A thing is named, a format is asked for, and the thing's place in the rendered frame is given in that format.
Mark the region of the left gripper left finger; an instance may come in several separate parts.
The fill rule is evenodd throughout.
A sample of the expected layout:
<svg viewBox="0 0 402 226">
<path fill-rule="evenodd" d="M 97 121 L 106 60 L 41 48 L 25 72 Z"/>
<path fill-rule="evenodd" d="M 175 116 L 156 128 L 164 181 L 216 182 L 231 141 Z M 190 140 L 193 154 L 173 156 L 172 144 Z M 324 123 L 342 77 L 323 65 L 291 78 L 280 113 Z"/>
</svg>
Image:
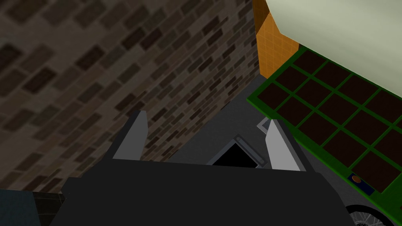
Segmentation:
<svg viewBox="0 0 402 226">
<path fill-rule="evenodd" d="M 147 135 L 146 111 L 134 111 L 106 151 L 106 158 L 140 160 Z"/>
</svg>

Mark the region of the green door with dark panes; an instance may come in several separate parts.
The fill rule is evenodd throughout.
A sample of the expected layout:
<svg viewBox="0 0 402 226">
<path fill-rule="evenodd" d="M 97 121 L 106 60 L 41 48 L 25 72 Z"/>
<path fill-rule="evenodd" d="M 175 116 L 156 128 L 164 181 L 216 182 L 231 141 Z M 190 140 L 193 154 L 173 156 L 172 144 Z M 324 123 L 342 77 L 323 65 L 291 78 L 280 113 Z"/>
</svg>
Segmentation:
<svg viewBox="0 0 402 226">
<path fill-rule="evenodd" d="M 248 102 L 402 226 L 402 98 L 306 47 Z M 368 196 L 347 178 L 375 191 Z"/>
</svg>

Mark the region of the grey frame with black opening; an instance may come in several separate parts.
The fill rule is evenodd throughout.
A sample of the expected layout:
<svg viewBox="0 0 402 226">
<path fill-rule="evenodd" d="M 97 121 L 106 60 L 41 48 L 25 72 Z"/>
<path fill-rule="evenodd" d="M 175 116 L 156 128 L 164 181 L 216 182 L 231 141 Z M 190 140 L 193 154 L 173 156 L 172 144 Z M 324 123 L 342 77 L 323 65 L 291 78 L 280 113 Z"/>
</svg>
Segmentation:
<svg viewBox="0 0 402 226">
<path fill-rule="evenodd" d="M 225 145 L 207 165 L 263 168 L 268 161 L 257 153 L 240 135 Z"/>
</svg>

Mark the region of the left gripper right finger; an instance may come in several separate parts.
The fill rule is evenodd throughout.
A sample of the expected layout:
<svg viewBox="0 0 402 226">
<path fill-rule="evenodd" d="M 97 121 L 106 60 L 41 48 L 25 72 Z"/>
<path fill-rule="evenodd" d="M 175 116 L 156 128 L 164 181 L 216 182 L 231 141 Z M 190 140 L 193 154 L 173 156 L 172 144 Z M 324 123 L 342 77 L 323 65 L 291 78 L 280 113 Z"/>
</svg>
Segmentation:
<svg viewBox="0 0 402 226">
<path fill-rule="evenodd" d="M 282 120 L 271 119 L 265 143 L 272 169 L 306 171 L 305 155 Z"/>
</svg>

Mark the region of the orange and blue door knob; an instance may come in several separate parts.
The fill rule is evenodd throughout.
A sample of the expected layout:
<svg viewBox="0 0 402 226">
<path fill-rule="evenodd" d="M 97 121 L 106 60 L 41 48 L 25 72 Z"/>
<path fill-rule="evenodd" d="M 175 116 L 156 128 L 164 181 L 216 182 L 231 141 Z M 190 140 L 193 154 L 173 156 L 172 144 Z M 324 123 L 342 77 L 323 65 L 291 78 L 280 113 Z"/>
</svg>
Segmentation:
<svg viewBox="0 0 402 226">
<path fill-rule="evenodd" d="M 367 184 L 354 173 L 350 174 L 347 179 L 368 196 L 372 195 L 375 191 L 369 184 Z"/>
</svg>

